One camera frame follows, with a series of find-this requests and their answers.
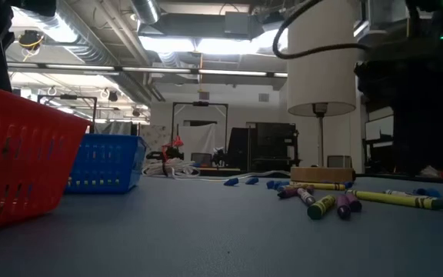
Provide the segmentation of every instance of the red basket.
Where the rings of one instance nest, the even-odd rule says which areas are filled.
[[[0,90],[0,225],[58,205],[89,124]]]

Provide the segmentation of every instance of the blue table surface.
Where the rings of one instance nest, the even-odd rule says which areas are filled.
[[[0,276],[443,277],[443,211],[362,202],[312,221],[258,185],[142,177],[127,195],[65,195],[0,229]],[[443,184],[359,178],[380,192]],[[316,197],[340,192],[316,191]]]

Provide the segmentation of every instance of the blue basket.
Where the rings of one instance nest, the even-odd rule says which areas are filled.
[[[126,193],[142,172],[145,143],[133,135],[85,135],[65,192]]]

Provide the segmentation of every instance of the plastic basket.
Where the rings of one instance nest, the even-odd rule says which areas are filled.
[[[144,158],[142,137],[85,135],[65,192],[126,193],[138,183]]]
[[[58,205],[89,123],[0,90],[0,225]]]

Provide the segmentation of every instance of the white lamp shade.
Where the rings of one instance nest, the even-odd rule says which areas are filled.
[[[288,53],[355,42],[350,1],[326,0],[301,15],[288,28]],[[321,52],[288,61],[288,112],[315,116],[312,104],[328,103],[325,116],[355,110],[357,49]]]

